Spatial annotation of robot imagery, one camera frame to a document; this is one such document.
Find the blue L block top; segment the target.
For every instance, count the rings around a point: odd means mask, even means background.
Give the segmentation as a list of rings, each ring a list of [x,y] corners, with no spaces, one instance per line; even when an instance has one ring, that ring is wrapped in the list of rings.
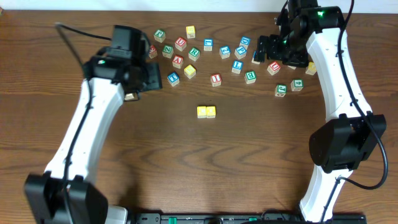
[[[204,39],[203,48],[204,51],[211,52],[213,50],[213,39]]]

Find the green R block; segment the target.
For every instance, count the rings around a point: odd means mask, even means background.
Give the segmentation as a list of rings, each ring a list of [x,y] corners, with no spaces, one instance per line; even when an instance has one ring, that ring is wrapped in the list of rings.
[[[196,47],[192,47],[191,50],[188,52],[188,57],[189,59],[196,62],[200,57],[200,50],[197,49]]]

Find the yellow C block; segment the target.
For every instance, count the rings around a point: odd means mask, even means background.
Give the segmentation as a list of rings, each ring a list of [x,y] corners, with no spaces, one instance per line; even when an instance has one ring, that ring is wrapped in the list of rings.
[[[206,118],[206,106],[198,106],[197,107],[197,118]]]

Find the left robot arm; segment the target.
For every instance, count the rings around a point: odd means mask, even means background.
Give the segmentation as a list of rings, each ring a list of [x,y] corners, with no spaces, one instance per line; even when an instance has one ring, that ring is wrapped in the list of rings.
[[[24,191],[37,223],[132,223],[128,209],[110,205],[95,187],[98,161],[113,119],[127,101],[162,88],[159,64],[148,62],[150,41],[116,25],[110,45],[87,62],[80,99],[66,135],[41,175],[28,175]]]

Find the yellow O block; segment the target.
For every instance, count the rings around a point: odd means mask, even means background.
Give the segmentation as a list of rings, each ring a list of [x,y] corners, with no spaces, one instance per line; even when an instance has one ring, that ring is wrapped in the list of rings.
[[[207,118],[215,118],[216,117],[216,107],[215,106],[207,106],[206,107],[206,117]]]

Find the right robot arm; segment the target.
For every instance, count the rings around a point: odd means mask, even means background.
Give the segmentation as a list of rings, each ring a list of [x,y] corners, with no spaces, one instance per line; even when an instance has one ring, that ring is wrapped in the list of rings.
[[[331,223],[340,190],[351,174],[382,147],[386,119],[366,101],[349,55],[349,15],[316,1],[287,1],[275,23],[277,35],[260,36],[254,60],[269,61],[268,72],[281,65],[315,67],[325,102],[325,124],[309,139],[314,169],[294,223]]]

